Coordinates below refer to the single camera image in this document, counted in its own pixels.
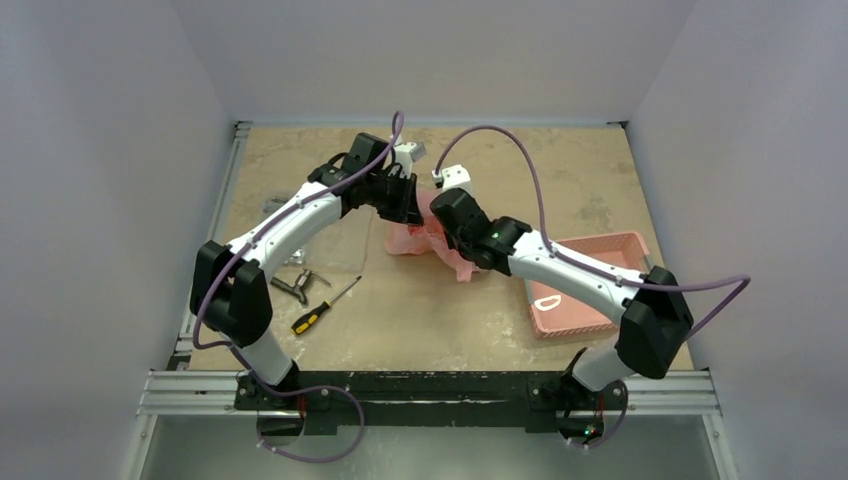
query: pink cloth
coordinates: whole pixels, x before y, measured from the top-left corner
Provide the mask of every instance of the pink cloth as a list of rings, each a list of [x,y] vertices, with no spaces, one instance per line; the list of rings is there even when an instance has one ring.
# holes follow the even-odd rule
[[[421,255],[427,252],[436,252],[445,264],[456,270],[456,281],[470,282],[471,274],[480,269],[473,263],[465,260],[456,250],[448,248],[445,240],[445,230],[442,224],[430,211],[430,202],[439,194],[431,190],[418,190],[418,209],[424,217],[423,227],[410,227],[393,223],[389,226],[389,235],[386,238],[386,251],[391,255]]]

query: black tool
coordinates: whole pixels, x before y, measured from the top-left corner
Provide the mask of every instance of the black tool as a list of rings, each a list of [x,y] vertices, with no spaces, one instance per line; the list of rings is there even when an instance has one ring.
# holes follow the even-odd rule
[[[271,278],[271,285],[293,296],[300,302],[301,305],[305,307],[309,305],[309,300],[306,298],[306,293],[304,292],[304,290],[306,289],[306,287],[309,286],[309,284],[312,283],[312,277],[321,280],[321,282],[327,285],[328,287],[332,287],[332,284],[330,284],[330,282],[327,281],[326,278],[322,277],[321,275],[318,275],[313,270],[310,270],[308,268],[304,268],[303,272],[301,272],[300,275],[297,276],[297,279],[294,281],[294,285],[289,285],[288,283],[280,280],[277,277]]]
[[[324,315],[324,313],[329,310],[334,303],[336,303],[336,300],[340,299],[342,295],[344,295],[345,293],[347,293],[348,290],[353,288],[353,286],[356,285],[356,282],[358,282],[361,278],[362,275],[356,277],[345,288],[343,288],[341,292],[337,293],[335,297],[331,298],[329,301],[321,302],[321,305],[318,305],[317,307],[303,314],[302,317],[298,318],[297,321],[292,324],[292,332],[294,332],[295,335],[300,335],[301,333],[307,331],[309,327],[311,327],[315,322],[318,321],[319,318],[321,318],[321,315]]]

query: screwdriver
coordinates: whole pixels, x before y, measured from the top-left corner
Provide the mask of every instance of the screwdriver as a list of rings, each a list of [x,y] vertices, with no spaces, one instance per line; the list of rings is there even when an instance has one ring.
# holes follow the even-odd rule
[[[331,298],[330,301],[321,302],[321,305],[318,305],[317,307],[303,314],[302,317],[298,318],[297,321],[292,324],[292,332],[294,332],[295,335],[300,335],[301,333],[309,330],[309,327],[311,327],[315,322],[317,322],[318,319],[321,318],[321,316],[324,315],[324,313],[329,310],[334,303],[336,303],[336,300],[340,299],[342,295],[344,295],[345,293],[347,293],[348,290],[353,288],[353,286],[356,285],[356,282],[358,282],[361,278],[362,275],[356,277],[345,288],[343,288],[341,292],[337,293],[335,297]]]

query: pink basket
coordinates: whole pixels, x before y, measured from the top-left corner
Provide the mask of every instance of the pink basket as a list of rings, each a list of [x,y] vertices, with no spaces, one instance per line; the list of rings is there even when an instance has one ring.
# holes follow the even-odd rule
[[[650,268],[648,248],[645,241],[637,232],[610,233],[591,237],[569,238],[558,240],[564,247],[576,250],[584,255],[633,270],[647,271]],[[554,290],[541,283],[526,281],[527,298],[530,301],[530,314],[533,317],[533,327],[539,338],[575,335],[587,332],[615,330],[603,314],[585,303]],[[559,302],[551,309],[540,310],[536,302]]]

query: beige table surface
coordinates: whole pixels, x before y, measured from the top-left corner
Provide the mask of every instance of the beige table surface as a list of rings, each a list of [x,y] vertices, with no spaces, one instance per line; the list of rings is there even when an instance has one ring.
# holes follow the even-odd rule
[[[448,142],[462,128],[415,128],[406,141],[424,142],[428,155],[414,171],[419,188],[432,188],[430,172]],[[347,151],[367,131],[387,138],[387,128],[254,128],[250,132],[233,194],[225,237],[255,225],[269,192],[297,189],[316,166]],[[553,238],[623,230],[640,232],[655,263],[662,264],[654,229],[619,128],[516,128],[536,164]],[[494,132],[464,138],[445,165],[462,163],[471,173],[475,197],[490,218],[509,215],[538,228],[527,166],[510,141]],[[272,330],[283,349],[306,370],[561,370],[582,347],[606,335],[536,339],[523,281],[497,272],[475,274],[457,283],[455,272],[435,254],[391,256],[383,247],[388,223],[372,216],[362,281],[307,334],[289,327],[305,309],[271,288]],[[334,287],[354,274],[320,270]],[[292,281],[299,270],[278,276]],[[313,282],[311,306],[336,288]],[[217,339],[204,327],[201,338]],[[222,348],[195,352],[194,370],[236,370]],[[673,369],[692,368],[684,346]]]

